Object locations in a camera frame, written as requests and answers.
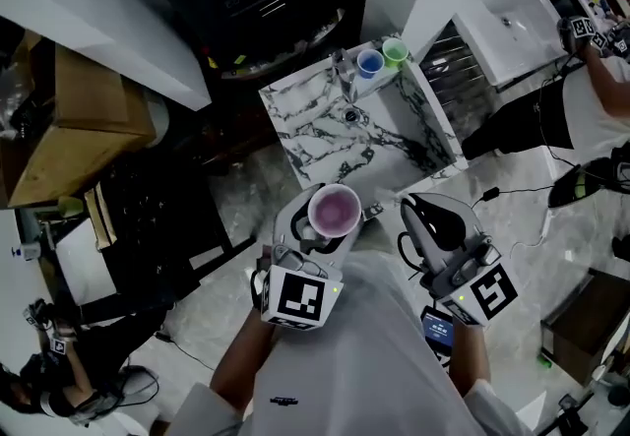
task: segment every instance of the pink cup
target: pink cup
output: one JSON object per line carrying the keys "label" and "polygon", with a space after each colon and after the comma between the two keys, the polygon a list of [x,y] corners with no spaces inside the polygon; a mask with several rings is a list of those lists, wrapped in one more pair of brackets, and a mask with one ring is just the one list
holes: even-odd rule
{"label": "pink cup", "polygon": [[344,184],[329,184],[308,203],[308,221],[326,238],[346,236],[361,219],[361,202]]}

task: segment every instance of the hand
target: hand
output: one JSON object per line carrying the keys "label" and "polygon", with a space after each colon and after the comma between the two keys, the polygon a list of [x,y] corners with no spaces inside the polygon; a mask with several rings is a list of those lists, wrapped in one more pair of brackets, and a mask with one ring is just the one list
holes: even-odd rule
{"label": "hand", "polygon": [[590,58],[594,56],[599,56],[599,53],[589,41],[588,44],[586,44],[585,46],[583,46],[577,51],[577,55],[578,55],[578,58],[580,58],[580,60],[582,60],[583,62],[586,62],[587,60],[589,60]]}
{"label": "hand", "polygon": [[75,338],[77,335],[75,329],[68,321],[58,317],[55,318],[55,328],[57,329],[59,336],[64,339]]}

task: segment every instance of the white shirt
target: white shirt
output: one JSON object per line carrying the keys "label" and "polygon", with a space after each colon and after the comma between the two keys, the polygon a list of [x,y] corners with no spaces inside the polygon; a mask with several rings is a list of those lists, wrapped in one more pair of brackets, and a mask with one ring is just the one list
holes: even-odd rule
{"label": "white shirt", "polygon": [[[630,81],[630,65],[623,59],[610,56],[601,61],[615,81]],[[612,117],[603,109],[586,66],[567,76],[562,98],[571,143],[580,162],[610,157],[613,148],[630,139],[630,118]]]}
{"label": "white shirt", "polygon": [[326,325],[283,331],[243,423],[198,384],[167,435],[531,435],[487,383],[462,399],[424,340],[392,263],[376,252],[347,257],[344,291]]}

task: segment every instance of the person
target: person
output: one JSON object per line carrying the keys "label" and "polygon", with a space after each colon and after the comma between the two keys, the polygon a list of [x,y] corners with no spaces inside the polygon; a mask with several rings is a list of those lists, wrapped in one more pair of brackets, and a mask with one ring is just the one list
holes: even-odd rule
{"label": "person", "polygon": [[630,65],[600,58],[587,44],[586,66],[501,107],[462,142],[466,159],[539,146],[573,149],[580,162],[610,156],[630,138]]}
{"label": "person", "polygon": [[490,387],[482,329],[455,324],[447,374],[392,263],[350,253],[344,290],[320,329],[274,327],[252,309],[210,388],[193,387],[165,434],[531,435]]}
{"label": "person", "polygon": [[125,317],[109,326],[94,326],[66,342],[66,355],[50,349],[48,334],[35,325],[40,353],[20,375],[2,366],[0,402],[20,413],[71,417],[108,389],[127,357],[159,330],[166,309]]}

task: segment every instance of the marble sink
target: marble sink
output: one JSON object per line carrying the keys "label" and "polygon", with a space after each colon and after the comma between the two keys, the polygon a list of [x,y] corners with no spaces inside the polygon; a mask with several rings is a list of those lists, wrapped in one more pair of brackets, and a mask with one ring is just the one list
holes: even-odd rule
{"label": "marble sink", "polygon": [[[379,48],[380,41],[358,46]],[[425,191],[468,167],[439,101],[417,64],[358,78],[348,103],[332,60],[322,60],[260,90],[303,189],[342,182],[361,199],[366,218],[383,196]]]}

